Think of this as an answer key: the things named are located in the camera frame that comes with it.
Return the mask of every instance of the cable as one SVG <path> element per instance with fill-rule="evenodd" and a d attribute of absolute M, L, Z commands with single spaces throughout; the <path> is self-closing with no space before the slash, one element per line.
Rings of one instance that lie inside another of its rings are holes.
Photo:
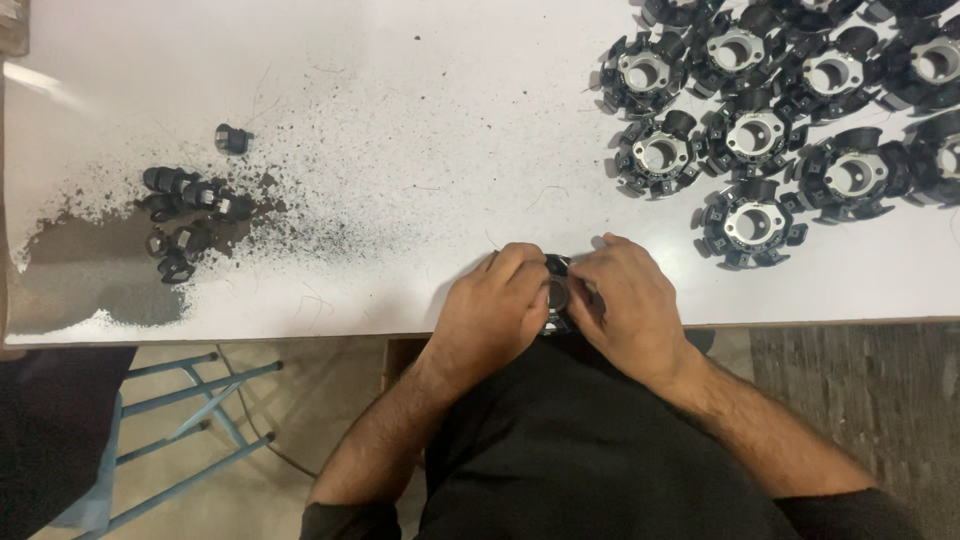
<path fill-rule="evenodd" d="M 227 355 L 224 354 L 224 350 L 220 347 L 219 343 L 217 343 L 216 347 L 217 347 L 217 354 L 220 355 L 220 358 L 224 360 L 224 365 L 227 366 L 227 371 L 229 371 L 231 375 L 234 375 L 233 366 L 230 365 L 230 361 L 229 359 L 227 359 Z M 243 397 L 242 386 L 237 388 L 237 395 L 240 396 L 240 405 L 243 407 L 243 414 L 244 416 L 247 417 L 247 422 L 250 423 L 250 427 L 253 430 L 253 434 L 256 435 L 256 438 L 258 439 L 263 438 L 263 435 L 261 435 L 260 432 L 256 430 L 256 426 L 253 424 L 253 418 L 251 418 L 250 411 L 247 409 L 247 400 L 245 400 Z M 267 443 L 267 449 L 270 450 L 270 452 L 273 452 L 274 454 L 276 454 L 276 456 L 279 457 L 280 459 L 286 461 L 288 465 L 304 473 L 310 478 L 317 479 L 317 476 L 319 476 L 317 473 L 311 473 L 309 469 L 300 465 L 299 463 L 297 463 L 297 461 L 294 461 L 293 458 L 287 456 L 287 454 L 284 454 L 283 452 L 274 448 L 273 443 Z"/>

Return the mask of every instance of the central hole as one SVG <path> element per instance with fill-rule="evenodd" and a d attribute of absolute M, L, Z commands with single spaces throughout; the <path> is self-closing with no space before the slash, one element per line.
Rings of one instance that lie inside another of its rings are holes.
<path fill-rule="evenodd" d="M 869 180 L 863 167 L 853 161 L 840 165 L 840 168 L 833 172 L 833 184 L 849 193 L 862 191 Z"/>
<path fill-rule="evenodd" d="M 847 82 L 847 77 L 839 66 L 822 61 L 813 70 L 812 82 L 821 90 L 835 90 Z"/>
<path fill-rule="evenodd" d="M 743 43 L 727 41 L 717 49 L 717 58 L 725 67 L 740 67 L 750 59 L 750 51 Z"/>
<path fill-rule="evenodd" d="M 933 47 L 920 57 L 920 73 L 927 79 L 945 79 L 960 65 L 960 54 L 949 47 Z"/>
<path fill-rule="evenodd" d="M 770 230 L 770 218 L 760 210 L 747 210 L 736 218 L 736 231 L 742 238 L 759 240 Z"/>
<path fill-rule="evenodd" d="M 635 65 L 627 72 L 630 84 L 637 88 L 649 88 L 655 85 L 658 75 L 656 67 L 649 63 Z"/>
<path fill-rule="evenodd" d="M 736 143 L 746 152 L 759 152 L 769 142 L 770 130 L 760 122 L 747 122 L 736 132 Z"/>
<path fill-rule="evenodd" d="M 566 307 L 566 302 L 566 284 L 561 283 L 558 278 L 554 278 L 550 282 L 550 289 L 547 291 L 546 306 L 557 311 Z"/>
<path fill-rule="evenodd" d="M 673 146 L 658 140 L 647 146 L 644 159 L 651 169 L 665 169 L 677 160 L 677 153 L 673 151 Z"/>

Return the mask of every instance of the white table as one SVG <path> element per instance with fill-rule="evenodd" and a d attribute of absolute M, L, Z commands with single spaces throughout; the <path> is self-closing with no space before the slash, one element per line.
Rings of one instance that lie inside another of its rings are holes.
<path fill-rule="evenodd" d="M 430 331 L 451 282 L 494 247 L 576 256 L 605 231 L 650 250 L 689 325 L 960 315 L 955 209 L 894 201 L 874 221 L 811 224 L 786 263 L 733 272 L 691 228 L 726 179 L 662 201 L 619 191 L 609 161 L 627 124 L 588 87 L 638 30 L 634 3 L 34 3 L 32 53 L 15 63 L 60 85 L 7 84 L 7 343 Z M 870 105 L 810 139 L 859 125 L 900 139 L 913 121 Z M 221 122 L 255 133 L 246 162 L 216 152 Z M 149 227 L 128 218 L 153 165 L 232 171 L 254 198 L 269 170 L 289 210 L 171 290 L 142 251 Z M 30 244 L 43 219 L 65 223 Z"/>

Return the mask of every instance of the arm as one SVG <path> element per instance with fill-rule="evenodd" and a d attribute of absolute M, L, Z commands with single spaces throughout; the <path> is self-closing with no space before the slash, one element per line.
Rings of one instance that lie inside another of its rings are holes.
<path fill-rule="evenodd" d="M 643 248 L 607 233 L 571 265 L 570 315 L 614 366 L 696 417 L 772 498 L 875 487 L 843 451 L 684 338 L 677 292 Z M 603 303 L 593 302 L 595 291 Z"/>
<path fill-rule="evenodd" d="M 307 504 L 394 503 L 446 410 L 519 356 L 547 317 L 540 248 L 508 244 L 453 284 L 417 362 L 354 423 Z"/>

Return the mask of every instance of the right hand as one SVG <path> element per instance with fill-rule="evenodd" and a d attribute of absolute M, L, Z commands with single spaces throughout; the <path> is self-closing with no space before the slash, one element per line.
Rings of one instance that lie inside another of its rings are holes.
<path fill-rule="evenodd" d="M 705 359 L 684 337 L 677 291 L 647 250 L 611 233 L 603 239 L 607 247 L 570 265 L 567 311 L 617 369 L 663 397 Z"/>

